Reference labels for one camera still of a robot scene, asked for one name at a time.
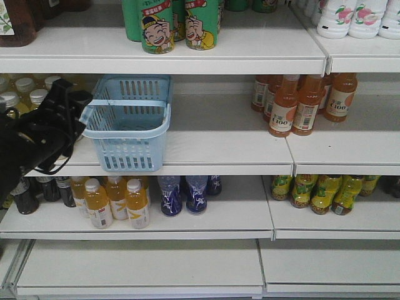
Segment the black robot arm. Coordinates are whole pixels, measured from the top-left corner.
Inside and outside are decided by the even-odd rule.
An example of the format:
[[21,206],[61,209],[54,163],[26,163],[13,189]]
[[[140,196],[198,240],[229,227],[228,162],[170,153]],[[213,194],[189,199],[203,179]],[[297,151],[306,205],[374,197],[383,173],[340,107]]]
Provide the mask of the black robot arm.
[[30,171],[53,175],[59,156],[70,158],[86,125],[79,121],[93,95],[58,79],[40,106],[17,119],[1,114],[1,202]]

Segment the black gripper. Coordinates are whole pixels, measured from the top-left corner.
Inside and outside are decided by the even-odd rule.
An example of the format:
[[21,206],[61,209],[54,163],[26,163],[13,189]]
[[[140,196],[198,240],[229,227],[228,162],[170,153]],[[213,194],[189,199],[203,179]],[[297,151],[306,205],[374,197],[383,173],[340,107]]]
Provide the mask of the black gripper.
[[53,82],[52,88],[40,106],[22,115],[20,128],[31,132],[47,131],[64,141],[63,156],[71,156],[74,144],[86,125],[80,121],[84,108],[93,100],[85,90],[73,90],[73,84],[65,79]]

